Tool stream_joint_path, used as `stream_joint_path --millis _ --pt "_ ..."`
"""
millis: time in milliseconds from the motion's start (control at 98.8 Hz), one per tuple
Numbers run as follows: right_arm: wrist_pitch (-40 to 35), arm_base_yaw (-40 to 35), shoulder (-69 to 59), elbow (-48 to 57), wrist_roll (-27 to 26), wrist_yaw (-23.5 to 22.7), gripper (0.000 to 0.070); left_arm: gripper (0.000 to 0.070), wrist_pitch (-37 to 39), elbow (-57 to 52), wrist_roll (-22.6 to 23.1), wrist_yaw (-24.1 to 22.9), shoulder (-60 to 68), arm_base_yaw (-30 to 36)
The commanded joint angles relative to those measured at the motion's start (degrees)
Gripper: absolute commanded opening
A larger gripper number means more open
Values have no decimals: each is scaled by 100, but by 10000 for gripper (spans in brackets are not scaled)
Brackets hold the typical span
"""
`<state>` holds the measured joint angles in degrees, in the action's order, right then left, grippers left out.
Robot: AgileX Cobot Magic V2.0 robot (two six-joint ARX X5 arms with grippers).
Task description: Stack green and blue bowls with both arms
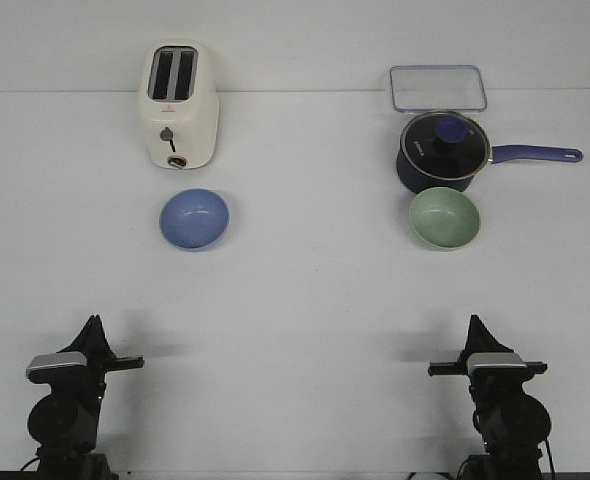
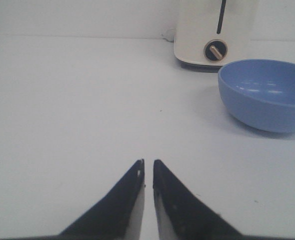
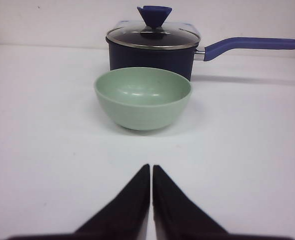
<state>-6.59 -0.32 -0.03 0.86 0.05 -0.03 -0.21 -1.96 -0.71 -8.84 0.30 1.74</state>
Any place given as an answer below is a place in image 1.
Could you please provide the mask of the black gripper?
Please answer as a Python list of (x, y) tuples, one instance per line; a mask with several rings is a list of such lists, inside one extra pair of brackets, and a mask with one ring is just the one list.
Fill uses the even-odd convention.
[[(508, 353), (509, 348), (495, 338), (479, 316), (472, 314), (467, 332), (466, 353), (470, 356), (476, 352)], [(455, 362), (431, 362), (428, 375), (466, 376), (473, 395), (507, 395), (509, 392), (521, 391), (524, 383), (547, 371), (545, 362), (523, 360), (527, 365), (524, 370), (487, 370), (469, 377), (466, 368), (468, 357)]]
[[(94, 331), (93, 349), (92, 334)], [(139, 369), (144, 357), (118, 357), (109, 345), (99, 315), (91, 315), (66, 349), (59, 351), (70, 363), (59, 369), (58, 384), (75, 395), (103, 395), (109, 372)]]

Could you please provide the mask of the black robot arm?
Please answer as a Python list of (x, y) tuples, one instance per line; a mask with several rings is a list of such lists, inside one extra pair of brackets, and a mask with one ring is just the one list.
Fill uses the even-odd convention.
[(459, 479), (541, 479), (541, 445), (552, 430), (546, 407), (527, 394), (524, 384), (548, 365), (527, 362), (501, 344), (481, 318), (470, 317), (466, 343), (453, 362), (432, 362), (430, 376), (464, 376), (474, 404), (472, 422), (484, 452), (468, 456)]
[(32, 408), (27, 429), (38, 442), (41, 479), (117, 479), (107, 457), (95, 451), (109, 372), (140, 369), (142, 356), (119, 357), (106, 338), (101, 317), (92, 315), (72, 343), (35, 356), (26, 368), (33, 384), (50, 393)]

